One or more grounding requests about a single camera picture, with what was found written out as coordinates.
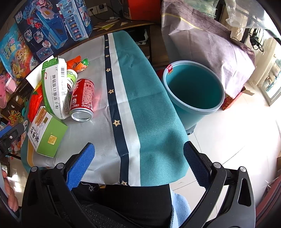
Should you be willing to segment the person's left hand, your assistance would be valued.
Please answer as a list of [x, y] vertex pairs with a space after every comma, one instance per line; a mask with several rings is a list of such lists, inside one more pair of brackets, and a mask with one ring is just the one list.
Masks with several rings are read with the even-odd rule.
[[18, 199], [15, 197], [14, 190], [11, 188], [9, 181], [7, 180], [7, 173], [4, 170], [1, 171], [4, 179], [5, 191], [8, 195], [9, 208], [16, 212], [19, 209]]

